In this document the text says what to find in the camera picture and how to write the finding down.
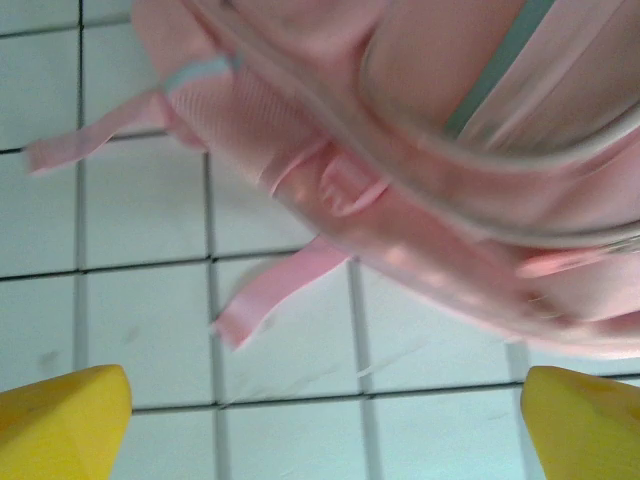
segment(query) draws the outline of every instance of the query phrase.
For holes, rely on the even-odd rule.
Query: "white tile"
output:
[[[275,262],[218,262],[219,304]],[[345,267],[285,300],[265,324],[243,348],[223,348],[225,402],[357,391]]]
[[[0,34],[75,24],[78,0],[0,0]]]
[[[0,276],[73,268],[75,185],[74,169],[30,177],[22,155],[0,157]]]
[[[135,415],[111,480],[215,480],[213,412]]]
[[[615,375],[618,373],[640,373],[640,358],[623,360],[601,360],[566,357],[536,350],[529,351],[531,366],[553,365],[591,375]]]
[[[212,155],[216,253],[299,248],[315,236],[291,212]]]
[[[129,16],[133,0],[83,0],[85,21],[113,20]]]
[[[131,24],[86,29],[84,41],[85,123],[98,120],[158,82]],[[127,131],[153,130],[133,126]]]
[[[363,268],[364,310],[376,390],[510,380],[505,344]]]
[[[73,278],[0,283],[0,392],[73,369]]]
[[[228,421],[230,480],[365,480],[357,402],[239,408]]]
[[[524,480],[509,390],[375,401],[386,480]]]
[[[0,149],[76,127],[77,32],[0,39],[0,72]]]
[[[201,154],[170,138],[115,142],[86,172],[89,265],[206,256]]]
[[[136,407],[212,402],[204,265],[88,275],[90,365],[116,363]]]

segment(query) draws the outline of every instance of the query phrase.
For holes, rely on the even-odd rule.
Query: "zipper pull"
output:
[[[572,268],[591,265],[610,255],[628,255],[638,252],[640,252],[640,236],[602,247],[577,248],[538,255],[522,262],[516,269],[516,274],[523,278],[544,277]]]

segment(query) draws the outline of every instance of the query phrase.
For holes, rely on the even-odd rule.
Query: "yellow object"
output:
[[[116,365],[0,393],[0,479],[106,480],[130,416]]]
[[[521,407],[547,480],[640,479],[640,388],[533,367]]]

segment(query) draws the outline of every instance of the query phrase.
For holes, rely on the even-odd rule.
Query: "floor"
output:
[[[640,359],[505,344],[356,263],[249,348],[220,345],[220,306],[312,232],[215,152],[153,132],[25,175],[25,143],[153,85],[129,6],[0,0],[0,391],[123,365],[134,415],[113,480],[542,479],[518,409],[531,365],[640,385]]]

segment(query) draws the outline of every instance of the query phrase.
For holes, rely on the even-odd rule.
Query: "pink backpack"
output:
[[[214,323],[233,345],[358,256],[510,339],[640,355],[637,0],[138,0],[133,24],[159,86],[31,170],[151,122],[306,219]]]

